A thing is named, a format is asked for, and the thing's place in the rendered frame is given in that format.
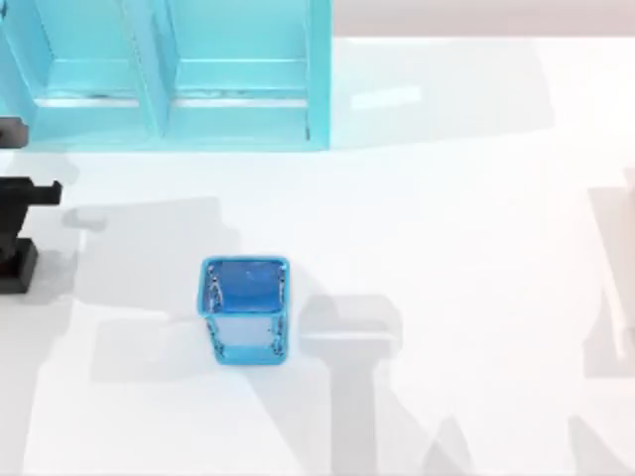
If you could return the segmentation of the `blue mesh basket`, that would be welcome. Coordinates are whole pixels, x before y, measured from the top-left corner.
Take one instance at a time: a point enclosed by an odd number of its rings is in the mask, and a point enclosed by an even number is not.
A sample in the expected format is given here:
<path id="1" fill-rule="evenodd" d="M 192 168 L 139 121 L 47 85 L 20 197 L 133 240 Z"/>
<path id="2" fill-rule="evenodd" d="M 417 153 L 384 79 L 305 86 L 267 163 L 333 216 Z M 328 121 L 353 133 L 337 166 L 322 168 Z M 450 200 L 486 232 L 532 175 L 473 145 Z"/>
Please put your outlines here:
<path id="1" fill-rule="evenodd" d="M 281 256 L 212 256 L 200 266 L 197 312 L 221 365 L 285 362 L 291 320 L 291 266 Z"/>

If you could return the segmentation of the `light blue rack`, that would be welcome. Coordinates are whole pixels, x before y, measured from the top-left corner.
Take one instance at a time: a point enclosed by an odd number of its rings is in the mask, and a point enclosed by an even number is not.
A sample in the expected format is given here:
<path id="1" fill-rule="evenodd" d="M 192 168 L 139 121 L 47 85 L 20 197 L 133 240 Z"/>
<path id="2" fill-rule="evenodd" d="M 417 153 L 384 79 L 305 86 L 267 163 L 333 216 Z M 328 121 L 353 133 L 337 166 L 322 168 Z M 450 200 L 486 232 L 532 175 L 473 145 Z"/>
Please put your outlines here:
<path id="1" fill-rule="evenodd" d="M 29 151 L 318 151 L 333 0 L 0 0 L 0 127 Z"/>

